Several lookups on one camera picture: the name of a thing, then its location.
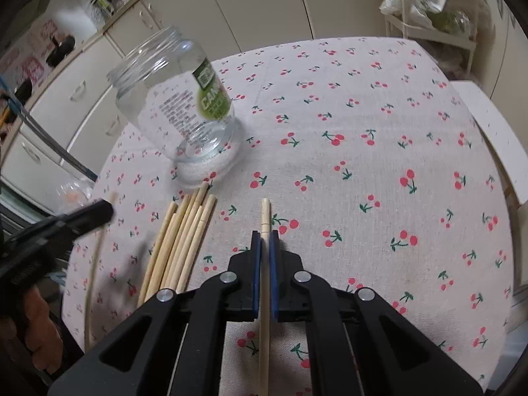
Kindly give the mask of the clear glass jar green label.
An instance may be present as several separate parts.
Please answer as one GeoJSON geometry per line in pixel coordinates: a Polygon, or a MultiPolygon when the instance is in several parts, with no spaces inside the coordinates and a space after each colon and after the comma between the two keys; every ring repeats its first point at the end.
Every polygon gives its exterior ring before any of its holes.
{"type": "Polygon", "coordinates": [[[107,74],[118,110],[177,167],[185,186],[213,184],[241,155],[244,125],[201,45],[174,26],[107,74]]]}

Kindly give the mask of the cream kitchen cabinets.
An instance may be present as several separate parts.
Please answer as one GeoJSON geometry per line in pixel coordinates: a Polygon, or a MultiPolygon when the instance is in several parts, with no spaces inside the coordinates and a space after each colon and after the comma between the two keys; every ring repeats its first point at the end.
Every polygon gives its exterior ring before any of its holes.
{"type": "Polygon", "coordinates": [[[346,37],[379,36],[380,0],[137,0],[29,101],[57,144],[104,176],[107,160],[182,186],[221,173],[232,150],[194,131],[212,120],[173,111],[176,82],[204,62],[238,118],[263,128],[272,114],[337,87],[346,37]]]}

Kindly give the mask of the wooden chopstick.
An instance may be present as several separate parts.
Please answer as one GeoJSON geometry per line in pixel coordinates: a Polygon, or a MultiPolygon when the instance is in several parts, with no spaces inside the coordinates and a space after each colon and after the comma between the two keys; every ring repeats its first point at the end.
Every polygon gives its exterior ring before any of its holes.
{"type": "Polygon", "coordinates": [[[169,274],[168,288],[171,290],[176,290],[178,286],[202,212],[203,206],[193,206],[190,214],[191,219],[184,226],[182,238],[176,248],[175,261],[169,274]]]}
{"type": "Polygon", "coordinates": [[[203,198],[205,197],[208,188],[209,183],[207,181],[204,181],[203,183],[201,183],[200,187],[195,189],[195,192],[191,195],[188,208],[185,211],[181,225],[176,234],[176,240],[173,244],[173,248],[171,250],[167,263],[166,271],[164,272],[160,285],[161,288],[167,288],[170,283],[172,273],[174,272],[174,268],[176,267],[178,256],[180,255],[180,251],[182,250],[182,245],[188,237],[188,233],[191,230],[193,219],[198,211],[199,206],[203,202],[203,198]]]}
{"type": "Polygon", "coordinates": [[[150,277],[148,279],[147,292],[145,295],[146,300],[152,297],[160,287],[162,277],[166,270],[167,261],[176,241],[176,235],[180,229],[185,213],[192,201],[193,195],[186,194],[182,203],[178,206],[176,211],[171,214],[168,226],[163,233],[156,261],[154,262],[152,272],[150,273],[150,277]]]}
{"type": "Polygon", "coordinates": [[[141,291],[140,291],[140,295],[139,295],[139,298],[138,298],[138,301],[137,301],[137,307],[138,308],[142,305],[142,303],[144,302],[144,300],[146,298],[147,290],[148,290],[148,287],[149,287],[149,281],[150,281],[151,275],[153,273],[154,266],[156,265],[158,253],[161,250],[162,242],[163,242],[163,240],[165,238],[167,228],[168,228],[168,226],[169,226],[169,224],[171,222],[173,214],[176,211],[176,208],[177,208],[177,203],[175,201],[172,201],[169,204],[169,207],[166,210],[165,218],[164,218],[163,223],[161,224],[160,229],[158,231],[157,238],[156,238],[156,241],[155,241],[155,244],[154,244],[154,248],[153,248],[153,251],[151,252],[151,256],[150,256],[150,259],[149,259],[149,262],[148,262],[148,266],[147,266],[146,272],[145,272],[145,274],[143,276],[143,281],[142,281],[142,284],[141,284],[141,291]]]}
{"type": "Polygon", "coordinates": [[[269,234],[270,201],[261,202],[261,267],[260,267],[260,323],[259,323],[259,395],[269,395],[269,341],[270,341],[270,277],[269,234]]]}
{"type": "Polygon", "coordinates": [[[195,261],[195,258],[198,253],[198,249],[200,247],[200,244],[203,240],[204,233],[206,232],[206,228],[208,226],[210,215],[212,213],[212,210],[216,204],[216,196],[215,195],[208,195],[207,200],[205,202],[205,205],[203,206],[203,212],[200,217],[200,222],[198,223],[197,230],[194,234],[191,248],[189,251],[189,254],[187,256],[187,261],[184,266],[184,269],[182,271],[182,275],[180,277],[178,286],[176,288],[177,293],[182,293],[187,287],[188,280],[191,275],[191,270],[195,261]]]}

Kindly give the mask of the wooden chopstick on table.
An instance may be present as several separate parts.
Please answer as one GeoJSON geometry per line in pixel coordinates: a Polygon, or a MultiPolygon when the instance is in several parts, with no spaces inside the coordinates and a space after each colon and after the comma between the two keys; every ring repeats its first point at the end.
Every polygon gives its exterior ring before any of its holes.
{"type": "Polygon", "coordinates": [[[166,271],[164,272],[160,285],[161,288],[167,288],[170,283],[172,273],[174,272],[174,268],[176,267],[178,256],[180,255],[180,251],[182,250],[182,245],[188,237],[188,233],[191,230],[193,219],[198,211],[199,206],[203,202],[203,198],[205,197],[208,188],[209,183],[207,181],[204,181],[203,183],[201,183],[200,187],[195,189],[195,192],[191,195],[188,208],[185,211],[181,225],[176,234],[176,240],[173,244],[173,248],[171,250],[167,263],[166,271]]]}
{"type": "Polygon", "coordinates": [[[166,210],[165,218],[164,218],[163,223],[161,224],[160,229],[158,231],[157,238],[156,238],[156,241],[155,241],[155,244],[154,244],[154,248],[153,248],[153,251],[151,252],[151,256],[150,256],[150,259],[149,259],[149,262],[148,262],[148,266],[147,266],[146,272],[145,272],[145,274],[143,276],[143,281],[142,281],[142,284],[141,284],[141,291],[140,291],[140,295],[139,295],[139,298],[138,298],[138,301],[137,301],[137,307],[138,308],[142,305],[142,303],[144,302],[144,300],[146,298],[147,290],[148,290],[148,287],[149,287],[149,281],[150,281],[151,275],[153,273],[154,266],[156,265],[158,253],[161,250],[162,242],[163,242],[163,240],[165,238],[167,228],[168,228],[168,226],[169,226],[169,224],[171,222],[173,214],[176,211],[176,208],[177,208],[177,203],[175,201],[172,201],[169,204],[169,207],[166,210]]]}
{"type": "Polygon", "coordinates": [[[180,229],[185,213],[192,201],[193,195],[186,194],[182,203],[178,206],[176,211],[171,214],[168,226],[163,233],[156,261],[154,262],[152,272],[150,273],[150,277],[148,279],[147,292],[145,295],[146,300],[152,297],[160,287],[162,277],[166,270],[167,261],[176,241],[176,235],[180,229]]]}
{"type": "Polygon", "coordinates": [[[188,280],[191,275],[191,270],[195,261],[195,258],[198,253],[198,249],[200,247],[200,244],[203,240],[204,233],[206,232],[206,228],[208,226],[210,215],[212,213],[212,210],[216,204],[216,196],[215,195],[208,195],[207,200],[205,202],[205,205],[203,206],[203,212],[200,217],[200,222],[198,223],[197,230],[194,234],[191,248],[189,251],[189,254],[187,256],[187,261],[184,266],[184,269],[182,271],[182,275],[180,277],[178,286],[176,288],[177,293],[182,293],[187,287],[188,280]]]}
{"type": "Polygon", "coordinates": [[[168,288],[171,290],[176,290],[178,286],[202,212],[203,206],[193,206],[190,214],[191,219],[184,226],[182,238],[176,248],[175,261],[169,274],[168,288]]]}

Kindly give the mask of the cherry print tablecloth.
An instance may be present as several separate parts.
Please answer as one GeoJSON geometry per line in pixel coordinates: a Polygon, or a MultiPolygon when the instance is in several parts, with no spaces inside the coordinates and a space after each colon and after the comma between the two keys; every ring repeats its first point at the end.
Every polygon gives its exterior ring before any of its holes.
{"type": "MultiPolygon", "coordinates": [[[[217,202],[188,289],[272,229],[333,287],[376,290],[483,389],[511,305],[508,209],[488,146],[441,70],[415,42],[304,41],[216,61],[244,124],[241,159],[210,182],[217,202]]],[[[92,283],[90,347],[137,307],[183,166],[128,124],[95,198],[117,194],[92,283]]]]}

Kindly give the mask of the white wooden stool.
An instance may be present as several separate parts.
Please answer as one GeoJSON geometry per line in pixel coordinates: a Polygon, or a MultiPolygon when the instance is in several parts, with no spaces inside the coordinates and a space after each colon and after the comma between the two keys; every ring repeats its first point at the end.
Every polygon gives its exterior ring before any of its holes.
{"type": "Polygon", "coordinates": [[[527,153],[489,97],[470,81],[451,82],[498,157],[520,206],[527,203],[527,153]]]}

